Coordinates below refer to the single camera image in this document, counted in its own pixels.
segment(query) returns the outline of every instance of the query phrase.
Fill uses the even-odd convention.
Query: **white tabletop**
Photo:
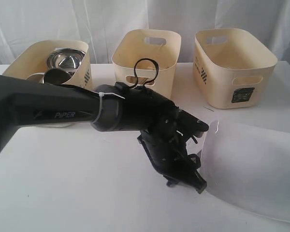
[[[0,73],[6,67],[0,65]],[[115,82],[111,64],[92,65],[91,71],[95,86]],[[198,91],[192,63],[180,63],[172,99],[207,123],[227,119],[290,132],[290,65],[277,64],[257,106],[218,110]],[[206,191],[166,187],[138,134],[98,132],[87,123],[20,129],[0,154],[0,232],[290,231],[290,224]],[[203,139],[189,149],[198,152]]]

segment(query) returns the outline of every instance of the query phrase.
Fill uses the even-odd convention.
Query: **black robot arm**
[[[0,152],[24,126],[91,122],[99,131],[140,131],[149,160],[168,185],[184,182],[201,193],[200,159],[188,155],[186,141],[201,137],[208,125],[162,95],[124,83],[95,91],[38,84],[0,75]]]

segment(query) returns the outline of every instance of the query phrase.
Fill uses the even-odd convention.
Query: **bin handle hole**
[[[146,81],[151,80],[151,78],[147,78],[147,77],[139,77],[139,83],[138,85],[143,85]],[[126,81],[129,82],[130,84],[134,84],[135,83],[135,76],[126,76]],[[155,84],[155,81],[151,81],[149,83],[147,83],[145,86],[153,86]]]
[[[144,43],[150,45],[164,46],[166,45],[166,39],[147,36],[144,38]]]
[[[233,79],[232,85],[234,86],[255,85],[255,84],[260,83],[262,80],[263,80],[262,76],[237,77]]]
[[[206,44],[223,44],[228,40],[227,36],[212,36],[206,38]]]

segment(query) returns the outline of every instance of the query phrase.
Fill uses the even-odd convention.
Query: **white backdrop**
[[[77,39],[91,63],[110,63],[132,29],[166,29],[182,36],[179,62],[191,62],[194,34],[235,27],[251,32],[290,63],[290,0],[0,0],[0,64],[34,42]]]

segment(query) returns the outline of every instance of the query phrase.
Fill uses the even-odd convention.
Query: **metal bowl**
[[[61,68],[70,74],[73,74],[81,65],[84,56],[85,52],[81,50],[63,48],[50,54],[47,58],[46,64],[49,69]]]

